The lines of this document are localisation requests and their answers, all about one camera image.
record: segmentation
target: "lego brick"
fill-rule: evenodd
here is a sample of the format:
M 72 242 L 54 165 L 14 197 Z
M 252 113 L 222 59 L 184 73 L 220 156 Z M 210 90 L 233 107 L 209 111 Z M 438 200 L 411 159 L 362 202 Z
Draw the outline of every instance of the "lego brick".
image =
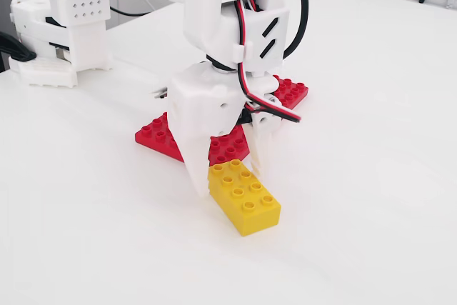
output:
M 140 143 L 159 153 L 184 162 L 178 146 L 169 130 L 167 113 L 154 119 L 148 126 L 143 126 L 135 135 L 136 143 Z
M 243 127 L 235 126 L 229 135 L 211 137 L 209 166 L 222 164 L 234 159 L 244 160 L 249 155 L 248 142 Z
M 274 95 L 281 101 L 284 107 L 293 110 L 308 95 L 308 87 L 304 84 L 295 84 L 292 80 L 283 80 L 277 75 L 274 77 L 279 81 L 279 88 Z
M 135 135 L 135 140 L 148 148 L 183 161 L 176 142 L 168 127 L 167 113 L 151 124 L 144 126 Z M 224 162 L 239 159 L 243 160 L 249 155 L 249 148 L 244 136 L 243 128 L 236 126 L 226 136 L 212 137 L 209 149 L 209 165 L 222 164 Z
M 280 203 L 240 160 L 212 166 L 208 180 L 212 197 L 242 236 L 278 224 Z

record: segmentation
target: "robotic arm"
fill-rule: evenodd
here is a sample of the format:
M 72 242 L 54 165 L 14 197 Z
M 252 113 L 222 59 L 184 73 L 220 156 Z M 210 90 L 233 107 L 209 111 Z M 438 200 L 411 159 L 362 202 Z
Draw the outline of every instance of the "robotic arm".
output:
M 104 21 L 109 18 L 109 0 L 50 0 L 38 11 L 39 1 L 12 4 L 12 18 L 26 45 L 35 44 L 39 57 L 59 59 L 56 49 L 62 49 L 62 42 L 68 44 L 63 46 L 64 59 L 75 66 L 75 73 L 107 68 Z M 271 133 L 281 118 L 300 121 L 272 95 L 278 82 L 268 70 L 280 66 L 299 45 L 308 20 L 308 0 L 302 0 L 301 25 L 287 49 L 289 10 L 283 0 L 171 1 L 184 2 L 184 33 L 210 60 L 172 78 L 168 90 L 169 128 L 195 188 L 208 193 L 211 137 L 229 134 L 246 112 L 250 120 L 244 122 L 244 130 L 254 171 L 258 176 L 267 174 Z M 49 36 L 61 38 L 60 43 L 50 48 L 51 41 L 25 29 L 30 24 L 46 28 Z

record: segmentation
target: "white tabletop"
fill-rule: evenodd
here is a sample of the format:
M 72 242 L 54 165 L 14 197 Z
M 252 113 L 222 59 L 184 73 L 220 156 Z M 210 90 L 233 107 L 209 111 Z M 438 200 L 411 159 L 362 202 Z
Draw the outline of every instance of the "white tabletop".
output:
M 75 89 L 0 74 L 0 304 L 455 304 L 457 13 L 311 0 L 282 73 L 310 94 L 273 147 L 281 221 L 245 238 L 134 141 L 166 110 L 150 91 L 204 58 L 181 17 L 111 30 L 115 69 Z

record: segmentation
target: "red lego brick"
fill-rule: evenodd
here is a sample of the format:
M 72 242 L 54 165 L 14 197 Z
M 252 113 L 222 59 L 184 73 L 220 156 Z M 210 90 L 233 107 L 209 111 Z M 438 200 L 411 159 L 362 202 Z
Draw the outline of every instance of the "red lego brick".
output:
M 293 110 L 308 95 L 308 87 L 305 84 L 294 84 L 292 80 L 282 80 L 277 75 L 274 77 L 279 81 L 279 88 L 274 95 L 284 107 Z
M 243 161 L 249 155 L 248 143 L 241 125 L 235 126 L 229 135 L 211 137 L 209 166 L 231 160 Z
M 148 126 L 144 126 L 136 133 L 135 140 L 143 146 L 183 161 L 169 130 L 167 113 L 158 119 L 154 119 Z M 211 137 L 208 156 L 210 166 L 223 164 L 234 159 L 244 160 L 248 155 L 249 148 L 241 126 L 235 126 L 229 135 Z
M 140 143 L 159 153 L 170 156 L 176 160 L 184 162 L 178 145 L 173 139 L 169 130 L 167 113 L 158 119 L 154 119 L 148 126 L 138 131 L 135 135 L 136 143 Z

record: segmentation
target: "yellow duplo brick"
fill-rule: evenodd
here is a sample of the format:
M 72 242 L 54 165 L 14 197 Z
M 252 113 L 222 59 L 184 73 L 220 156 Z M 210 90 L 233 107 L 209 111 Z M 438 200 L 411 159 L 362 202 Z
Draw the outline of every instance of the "yellow duplo brick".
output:
M 212 197 L 242 236 L 277 225 L 280 203 L 239 160 L 209 169 Z

